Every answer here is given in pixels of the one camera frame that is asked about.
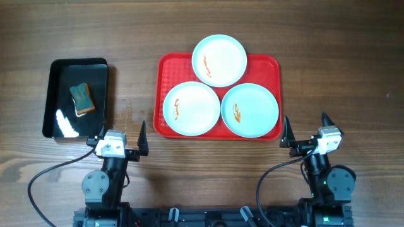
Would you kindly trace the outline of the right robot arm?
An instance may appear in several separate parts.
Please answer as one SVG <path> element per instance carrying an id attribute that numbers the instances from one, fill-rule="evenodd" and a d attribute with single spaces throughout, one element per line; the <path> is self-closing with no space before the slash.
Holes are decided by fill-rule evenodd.
<path id="1" fill-rule="evenodd" d="M 285 218 L 286 226 L 354 225 L 352 200 L 356 174 L 343 165 L 330 165 L 328 154 L 340 147 L 344 133 L 323 112 L 323 126 L 308 140 L 294 137 L 288 117 L 283 119 L 281 148 L 289 148 L 291 158 L 303 157 L 301 170 L 311 191 L 310 198 L 302 198 Z"/>

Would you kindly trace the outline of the green orange sponge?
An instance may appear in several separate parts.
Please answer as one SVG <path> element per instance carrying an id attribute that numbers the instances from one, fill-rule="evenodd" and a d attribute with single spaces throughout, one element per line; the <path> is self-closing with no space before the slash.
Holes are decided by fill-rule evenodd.
<path id="1" fill-rule="evenodd" d="M 87 114 L 95 110 L 95 104 L 92 100 L 89 86 L 86 83 L 72 86 L 69 90 L 73 97 L 77 115 Z"/>

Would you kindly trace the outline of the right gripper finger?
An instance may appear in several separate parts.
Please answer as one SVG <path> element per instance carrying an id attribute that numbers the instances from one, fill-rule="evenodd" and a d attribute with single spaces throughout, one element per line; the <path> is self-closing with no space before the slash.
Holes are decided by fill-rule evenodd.
<path id="1" fill-rule="evenodd" d="M 287 116 L 283 118 L 283 131 L 282 138 L 280 141 L 281 148 L 291 148 L 296 146 L 296 140 L 294 137 L 293 130 L 290 125 L 290 121 Z"/>
<path id="2" fill-rule="evenodd" d="M 329 118 L 326 112 L 322 113 L 321 122 L 323 124 L 321 128 L 322 136 L 343 136 L 343 131 L 334 124 L 334 122 Z"/>

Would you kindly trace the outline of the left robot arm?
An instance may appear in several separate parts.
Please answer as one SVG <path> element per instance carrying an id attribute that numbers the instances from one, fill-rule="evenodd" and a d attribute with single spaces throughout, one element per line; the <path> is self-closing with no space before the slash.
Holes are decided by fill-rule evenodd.
<path id="1" fill-rule="evenodd" d="M 124 181 L 128 179 L 130 161 L 138 162 L 149 153 L 146 124 L 141 125 L 138 148 L 126 147 L 124 131 L 108 130 L 95 140 L 93 146 L 97 157 L 103 159 L 100 170 L 92 171 L 83 179 L 81 187 L 85 195 L 86 208 L 82 214 L 74 213 L 73 225 L 96 226 L 140 226 L 130 204 L 121 200 Z"/>

